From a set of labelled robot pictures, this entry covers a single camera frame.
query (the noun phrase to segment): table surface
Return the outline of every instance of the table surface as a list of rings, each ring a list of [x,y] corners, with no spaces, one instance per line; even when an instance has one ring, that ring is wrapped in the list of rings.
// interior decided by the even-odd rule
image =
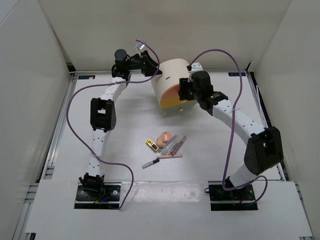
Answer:
[[[210,75],[214,89],[234,100],[239,78],[227,73]],[[142,79],[132,76],[132,80]],[[76,89],[110,80],[109,75],[78,80]],[[103,87],[85,90],[70,109],[71,124],[88,143],[92,140],[90,100],[103,91]],[[238,106],[261,123],[246,77]],[[103,159],[133,169],[135,182],[123,209],[74,209],[78,177],[84,175],[90,154],[66,127],[53,177],[40,181],[26,226],[26,232],[36,233],[37,240],[298,240],[312,235],[295,184],[279,181],[275,167],[265,173],[270,181],[258,211],[210,211],[204,189],[208,181],[222,179],[230,129],[198,105],[163,116],[151,84],[144,83],[129,84],[115,107],[117,124]],[[156,155],[146,146],[146,139],[155,140],[164,131],[187,136],[179,151],[183,158],[162,160],[142,170]],[[235,136],[229,173],[243,163],[245,147]],[[106,181],[122,181],[122,200],[131,180],[129,171],[120,166],[104,166],[104,171]],[[253,184],[256,196],[264,185],[263,181]]]
[[[239,77],[227,72],[210,73],[216,91],[234,101],[239,93]],[[95,79],[77,80],[75,90],[92,84],[109,83],[109,74],[96,75]],[[132,81],[145,77],[133,74]],[[90,101],[98,98],[106,87],[94,87],[79,93],[70,108],[70,122],[75,131],[89,144],[92,143],[90,126]],[[243,77],[243,92],[238,108],[257,123],[260,115],[247,77]],[[129,165],[137,181],[221,181],[226,162],[231,130],[220,120],[210,116],[198,104],[177,114],[163,115],[150,82],[129,84],[115,103],[117,123],[111,132],[102,159]],[[142,169],[142,165],[158,155],[146,145],[154,142],[162,132],[171,132],[187,139],[179,150],[183,158],[164,159],[160,163]],[[243,163],[246,145],[235,135],[228,173],[234,173]],[[89,164],[90,152],[78,141],[66,126],[56,158],[53,180],[74,180],[83,176]],[[129,171],[122,166],[103,166],[106,181],[130,181]],[[276,167],[265,175],[279,180]]]
[[[128,183],[122,185],[126,193]],[[299,240],[312,235],[293,182],[269,181],[257,211],[210,211],[208,183],[136,182],[122,210],[74,209],[78,181],[42,180],[26,232],[37,240]],[[265,183],[253,184],[260,195]]]

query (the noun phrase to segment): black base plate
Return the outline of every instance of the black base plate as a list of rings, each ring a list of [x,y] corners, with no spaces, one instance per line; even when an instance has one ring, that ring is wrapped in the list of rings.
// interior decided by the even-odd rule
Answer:
[[[247,185],[242,189],[225,191],[221,184],[209,185],[211,211],[252,211],[258,210],[254,189]]]
[[[83,191],[81,183],[78,185],[76,191],[74,208],[75,209],[117,209],[120,204],[120,191],[121,183],[119,182],[105,182],[104,183],[104,195],[100,199],[108,197],[106,201],[95,204],[95,201],[99,200],[91,197]]]

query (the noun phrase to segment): cable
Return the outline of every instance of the cable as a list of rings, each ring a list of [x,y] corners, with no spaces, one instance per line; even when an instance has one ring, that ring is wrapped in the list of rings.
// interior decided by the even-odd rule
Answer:
[[[143,81],[118,81],[118,82],[105,83],[105,84],[94,84],[94,85],[89,85],[89,86],[85,86],[85,87],[83,87],[83,88],[80,88],[78,91],[76,91],[76,92],[71,96],[71,98],[70,98],[70,100],[69,100],[69,103],[68,103],[68,105],[67,105],[67,107],[66,107],[66,114],[65,114],[65,116],[66,116],[66,122],[67,122],[67,124],[68,124],[71,132],[75,135],[75,137],[76,137],[81,143],[83,143],[83,145],[86,146],[87,149],[89,149],[89,151],[95,156],[95,158],[96,158],[99,162],[104,163],[104,164],[107,164],[107,165],[123,166],[123,167],[126,167],[126,168],[130,171],[130,173],[131,173],[131,184],[130,184],[130,187],[129,187],[128,192],[127,192],[126,195],[124,196],[124,199],[123,199],[121,205],[119,206],[119,208],[117,208],[118,210],[120,210],[120,209],[123,207],[123,205],[124,205],[124,203],[125,203],[128,195],[129,195],[129,193],[130,193],[130,191],[131,191],[131,189],[132,189],[132,186],[133,186],[133,184],[134,184],[134,179],[135,179],[135,177],[134,177],[134,172],[132,171],[132,169],[131,169],[128,165],[126,165],[126,164],[124,164],[124,163],[108,162],[108,161],[104,161],[104,160],[102,160],[100,157],[98,157],[98,156],[96,155],[96,153],[94,152],[94,150],[76,133],[76,131],[74,130],[74,128],[71,126],[70,119],[69,119],[69,110],[70,110],[71,103],[72,103],[73,99],[75,98],[75,96],[76,96],[78,93],[80,93],[81,91],[85,90],[85,89],[94,88],[94,87],[111,86],[111,85],[115,85],[115,84],[128,84],[128,83],[129,83],[129,84],[141,84],[141,83],[145,83],[145,82],[150,81],[152,78],[154,78],[154,76],[157,75],[157,73],[158,73],[158,71],[159,71],[159,67],[160,67],[160,60],[159,60],[158,55],[157,55],[156,52],[155,52],[150,46],[148,46],[145,42],[143,42],[143,41],[141,41],[141,40],[138,40],[138,39],[137,39],[136,41],[137,41],[138,43],[144,44],[144,45],[154,54],[154,56],[156,57],[158,66],[157,66],[156,71],[154,72],[154,74],[153,74],[150,78],[148,78],[147,80],[143,80]]]
[[[241,70],[240,70],[240,67],[239,67],[239,64],[237,63],[237,60],[227,51],[225,50],[222,50],[222,49],[209,49],[209,50],[206,50],[206,51],[203,51],[201,52],[198,56],[196,56],[193,61],[190,63],[190,66],[199,58],[201,57],[203,54],[206,54],[206,53],[209,53],[209,52],[221,52],[221,53],[224,53],[226,55],[228,55],[232,61],[234,62],[235,66],[236,66],[236,69],[238,70],[238,73],[239,73],[239,77],[240,77],[240,90],[239,90],[239,94],[238,96],[236,97],[234,103],[233,103],[233,111],[232,111],[232,124],[231,124],[231,135],[230,135],[230,141],[229,141],[229,147],[228,147],[228,151],[227,151],[227,155],[226,155],[226,161],[225,161],[225,166],[224,166],[224,171],[223,171],[223,177],[222,177],[222,188],[223,190],[225,191],[232,191],[232,190],[236,190],[236,189],[239,189],[239,188],[243,188],[251,183],[253,183],[256,179],[258,178],[264,178],[265,181],[266,181],[266,184],[265,184],[265,189],[264,191],[262,192],[261,196],[256,200],[254,201],[254,203],[256,203],[257,201],[259,201],[263,195],[265,194],[266,190],[267,190],[267,186],[268,186],[268,179],[263,176],[263,175],[260,175],[258,177],[256,177],[254,180],[251,180],[247,183],[244,183],[244,184],[241,184],[239,186],[235,186],[235,187],[230,187],[230,188],[226,188],[226,177],[227,177],[227,171],[228,171],[228,166],[229,166],[229,161],[230,161],[230,155],[231,155],[231,149],[232,149],[232,144],[233,144],[233,141],[234,141],[234,135],[235,135],[235,125],[236,125],[236,106],[237,106],[237,103],[239,101],[239,98],[242,94],[242,89],[243,89],[243,80],[242,80],[242,74],[241,74]]]

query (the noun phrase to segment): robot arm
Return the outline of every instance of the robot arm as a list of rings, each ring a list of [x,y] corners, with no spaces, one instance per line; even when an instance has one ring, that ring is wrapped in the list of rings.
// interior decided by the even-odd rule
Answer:
[[[121,92],[126,89],[127,84],[118,83],[124,80],[129,82],[132,70],[141,70],[145,77],[151,77],[155,73],[161,75],[158,63],[155,62],[143,49],[145,45],[141,42],[136,46],[138,53],[129,56],[123,49],[114,53],[115,64],[112,66],[112,83],[99,98],[92,98],[90,103],[90,124],[92,126],[92,149],[96,155],[91,155],[84,177],[79,177],[83,191],[94,198],[104,194],[104,173],[101,163],[96,157],[102,157],[106,151],[107,142],[111,131],[115,128],[117,118],[115,101]]]
[[[114,77],[112,78],[112,83],[116,83],[116,82],[121,82],[123,81],[122,78],[120,77]],[[102,103],[105,102],[106,103],[111,103],[112,105],[114,105],[114,103],[116,102],[116,100],[118,99],[119,95],[121,94],[121,92],[123,90],[125,90],[127,88],[126,84],[115,84],[115,85],[111,85],[108,86],[108,88],[105,90],[105,92],[98,98],[93,98],[91,100],[93,105],[97,105],[98,103]],[[97,114],[100,113],[100,111],[107,111],[107,109],[104,110],[98,110],[97,112],[93,112],[91,114],[91,123],[93,123],[95,121],[95,119],[97,118]],[[116,115],[115,112],[111,114],[108,114],[109,117],[111,117],[111,121],[114,122],[114,125],[116,124]],[[105,129],[102,128],[96,128],[94,127],[92,130],[92,149],[95,152],[95,154],[98,157],[102,157],[104,155],[104,153],[106,152],[106,147],[107,147],[107,142],[109,139],[111,131],[105,131]],[[89,176],[103,176],[103,171],[101,168],[101,163],[97,160],[97,158],[91,154],[90,160],[89,160],[89,165],[87,167],[86,173],[89,174]]]
[[[228,188],[246,184],[265,170],[280,163],[283,150],[280,132],[276,127],[265,128],[233,109],[233,104],[222,92],[214,91],[210,76],[202,69],[191,70],[189,78],[180,78],[180,100],[197,100],[200,107],[211,116],[232,127],[235,111],[234,131],[246,144],[244,164],[226,179]]]

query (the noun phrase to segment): beige cylinder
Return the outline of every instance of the beige cylinder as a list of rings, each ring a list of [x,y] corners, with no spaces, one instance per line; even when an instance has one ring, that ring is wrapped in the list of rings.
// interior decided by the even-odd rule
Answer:
[[[179,79],[189,77],[188,65],[186,60],[180,58],[165,61],[159,67],[162,75],[151,80],[156,99],[165,113],[182,112],[196,104],[196,101],[179,99]]]

